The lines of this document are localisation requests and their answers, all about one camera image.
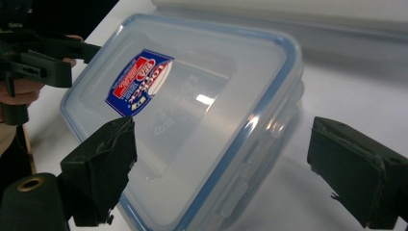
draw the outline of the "white surface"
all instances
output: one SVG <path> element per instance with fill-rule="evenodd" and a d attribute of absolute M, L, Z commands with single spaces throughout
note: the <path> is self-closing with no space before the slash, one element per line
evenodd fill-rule
<path fill-rule="evenodd" d="M 102 45 L 124 18 L 153 10 L 148 0 L 121 0 L 87 42 Z M 402 41 L 399 49 L 406 49 L 406 44 Z M 353 43 L 342 45 L 350 49 Z M 374 57 L 353 59 L 313 50 L 304 51 L 304 55 L 305 93 L 290 126 L 293 136 L 233 230 L 365 230 L 330 198 L 333 191 L 306 163 L 314 116 L 344 122 L 408 156 L 406 56 L 390 61 L 381 57 L 384 59 L 379 62 Z M 74 76 L 83 68 L 82 64 L 74 67 Z M 38 172 L 59 174 L 59 162 L 78 145 L 60 112 L 65 91 L 46 87 L 30 107 L 27 129 Z M 71 230 L 130 230 L 117 210 L 114 215 L 111 226 L 78 228 L 70 222 Z M 405 226 L 400 220 L 395 230 L 402 231 Z"/>

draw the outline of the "black mechanical part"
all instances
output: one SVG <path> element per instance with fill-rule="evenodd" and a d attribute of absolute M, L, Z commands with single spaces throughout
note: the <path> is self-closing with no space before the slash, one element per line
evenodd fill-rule
<path fill-rule="evenodd" d="M 363 227 L 393 229 L 398 217 L 408 220 L 408 160 L 390 148 L 315 117 L 307 161 Z"/>
<path fill-rule="evenodd" d="M 36 4 L 38 11 L 40 6 L 45 6 L 42 5 L 43 1 L 39 2 L 41 4 Z M 52 87 L 70 88 L 71 66 L 63 62 L 63 58 L 81 59 L 88 64 L 100 49 L 99 46 L 66 37 L 62 33 L 49 32 L 50 28 L 44 30 L 44 25 L 28 22 L 32 4 L 32 0 L 0 0 L 0 80 L 5 81 L 11 97 L 15 96 L 13 82 L 20 78 Z M 59 8 L 59 11 L 66 13 L 66 9 Z M 53 13 L 42 12 L 42 16 L 37 13 L 34 18 L 46 17 L 52 20 L 49 14 Z M 100 20 L 100 17 L 98 15 L 93 20 Z M 24 24 L 34 29 L 25 28 Z M 0 107 L 6 124 L 21 125 L 29 120 L 26 105 L 2 103 Z"/>
<path fill-rule="evenodd" d="M 106 123 L 61 161 L 58 177 L 39 173 L 7 187 L 0 231 L 65 231 L 72 217 L 77 226 L 110 224 L 137 158 L 133 119 Z"/>

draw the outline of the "person's hand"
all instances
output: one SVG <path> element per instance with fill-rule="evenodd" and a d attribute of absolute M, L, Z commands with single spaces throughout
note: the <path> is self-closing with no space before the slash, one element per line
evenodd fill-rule
<path fill-rule="evenodd" d="M 84 39 L 82 37 L 80 37 L 80 36 L 70 35 L 70 36 L 67 36 L 67 37 L 72 38 L 72 39 L 77 39 L 79 41 L 84 41 Z M 70 63 L 72 67 L 74 67 L 76 65 L 76 60 L 74 60 L 74 59 L 64 58 L 63 61 L 67 62 L 67 63 Z"/>
<path fill-rule="evenodd" d="M 39 91 L 44 87 L 44 84 L 26 80 L 15 79 L 14 90 L 15 97 L 11 97 L 7 92 L 6 83 L 0 81 L 0 103 L 8 105 L 30 105 L 38 99 Z M 3 122 L 3 113 L 0 108 L 0 122 Z"/>

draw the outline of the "container label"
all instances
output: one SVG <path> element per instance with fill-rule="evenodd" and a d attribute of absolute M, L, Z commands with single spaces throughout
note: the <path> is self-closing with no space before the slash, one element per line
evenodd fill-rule
<path fill-rule="evenodd" d="M 135 116 L 165 82 L 173 58 L 143 50 L 120 72 L 105 100 L 122 116 Z"/>

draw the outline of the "plastic food container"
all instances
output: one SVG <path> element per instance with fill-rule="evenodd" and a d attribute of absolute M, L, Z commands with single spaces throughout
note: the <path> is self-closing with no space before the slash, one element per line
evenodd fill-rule
<path fill-rule="evenodd" d="M 133 116 L 119 208 L 135 230 L 217 230 L 279 154 L 303 93 L 300 49 L 272 31 L 135 14 L 62 101 L 79 141 Z"/>

